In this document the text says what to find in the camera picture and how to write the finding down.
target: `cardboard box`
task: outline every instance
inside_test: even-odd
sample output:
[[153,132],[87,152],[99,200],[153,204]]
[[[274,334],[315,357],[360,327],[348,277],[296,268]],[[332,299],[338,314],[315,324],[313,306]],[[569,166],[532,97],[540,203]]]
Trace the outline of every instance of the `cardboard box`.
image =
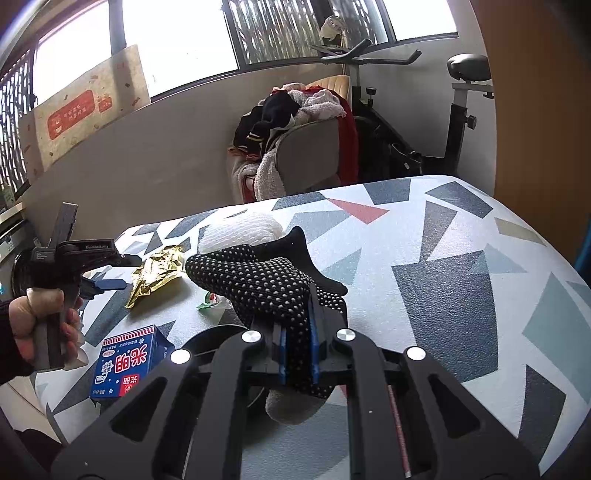
[[137,45],[99,63],[19,120],[29,182],[97,130],[149,104]]
[[122,397],[173,350],[174,345],[155,325],[106,338],[96,363],[90,399]]

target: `orange printed label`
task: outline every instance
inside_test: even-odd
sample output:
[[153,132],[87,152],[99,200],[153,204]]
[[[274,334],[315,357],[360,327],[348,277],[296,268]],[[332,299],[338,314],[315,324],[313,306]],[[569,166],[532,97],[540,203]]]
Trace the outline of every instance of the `orange printed label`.
[[113,99],[106,93],[104,96],[97,98],[99,102],[99,112],[102,113],[113,106]]
[[47,119],[49,138],[55,140],[94,111],[95,97],[92,90],[87,90],[49,116]]

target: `exercise bike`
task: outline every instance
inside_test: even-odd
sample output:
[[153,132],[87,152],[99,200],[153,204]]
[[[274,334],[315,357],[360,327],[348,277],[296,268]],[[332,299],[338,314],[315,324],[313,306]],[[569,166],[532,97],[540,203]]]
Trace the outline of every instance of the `exercise bike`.
[[359,181],[369,182],[423,174],[457,175],[462,142],[466,125],[474,130],[476,117],[467,115],[467,94],[470,91],[483,92],[486,98],[493,99],[492,85],[485,82],[491,79],[488,59],[484,55],[462,54],[447,61],[447,69],[452,78],[461,82],[452,83],[454,98],[450,111],[449,130],[444,157],[422,155],[413,149],[376,110],[374,95],[377,89],[366,87],[369,99],[361,99],[359,66],[366,64],[410,65],[422,54],[415,50],[407,59],[370,59],[360,55],[371,45],[369,39],[362,40],[352,49],[341,47],[311,46],[324,55],[322,63],[343,64],[346,73],[352,75],[352,112],[359,134]]

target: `gray wall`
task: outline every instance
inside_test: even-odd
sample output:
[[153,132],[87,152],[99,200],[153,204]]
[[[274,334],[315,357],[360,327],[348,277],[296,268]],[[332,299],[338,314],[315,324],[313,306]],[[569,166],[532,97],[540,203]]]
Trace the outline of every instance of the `gray wall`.
[[[361,67],[362,86],[378,89],[376,110],[415,150],[436,156],[443,156],[445,151],[453,99],[447,59],[460,53],[486,54],[469,0],[448,0],[448,4],[460,38],[413,43],[367,55],[406,58],[418,48],[423,55],[409,66]],[[492,194],[496,169],[495,102],[481,93],[470,92],[467,106],[468,114],[478,118],[478,125],[476,130],[466,129],[459,176]]]
[[185,90],[98,131],[59,159],[22,196],[48,241],[62,202],[79,204],[73,238],[116,237],[231,203],[226,148],[240,117],[273,86],[310,83],[339,66],[294,65]]

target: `window bars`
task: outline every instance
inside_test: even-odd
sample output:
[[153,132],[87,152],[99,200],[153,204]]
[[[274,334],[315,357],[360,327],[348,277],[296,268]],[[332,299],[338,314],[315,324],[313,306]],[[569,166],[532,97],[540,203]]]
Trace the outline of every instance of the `window bars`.
[[18,120],[34,106],[33,57],[28,50],[0,80],[0,183],[14,193],[27,181]]
[[320,27],[310,0],[229,0],[247,64],[315,57]]
[[345,37],[348,47],[354,47],[364,38],[377,45],[388,41],[384,22],[375,0],[330,0],[337,17],[347,25]]

